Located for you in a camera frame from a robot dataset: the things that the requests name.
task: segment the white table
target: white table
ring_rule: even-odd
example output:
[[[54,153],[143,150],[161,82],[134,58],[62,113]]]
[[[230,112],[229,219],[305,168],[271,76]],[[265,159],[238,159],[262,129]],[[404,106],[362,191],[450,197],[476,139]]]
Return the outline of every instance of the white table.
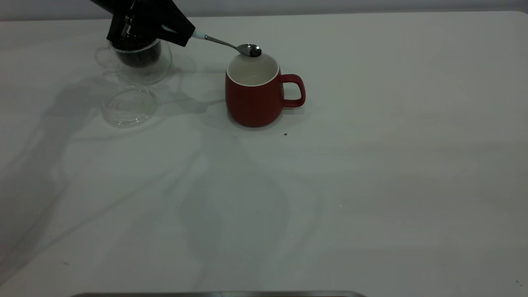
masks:
[[[0,296],[528,295],[527,15],[192,22],[258,43],[304,107],[233,123],[235,52],[191,40],[158,115],[116,129],[108,20],[0,23]]]

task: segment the spoon handle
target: spoon handle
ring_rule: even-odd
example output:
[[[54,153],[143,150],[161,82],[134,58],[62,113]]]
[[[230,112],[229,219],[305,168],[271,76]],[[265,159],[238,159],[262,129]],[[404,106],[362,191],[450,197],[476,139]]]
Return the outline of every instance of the spoon handle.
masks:
[[[213,38],[213,37],[208,36],[208,35],[205,36],[205,40],[209,40],[209,41],[216,42],[216,43],[219,43],[219,44],[227,45],[228,47],[232,47],[232,48],[234,48],[234,49],[237,49],[237,48],[236,48],[234,45],[232,45],[232,44],[229,44],[229,43],[227,43],[227,42],[225,42],[225,41],[218,40],[218,39]]]

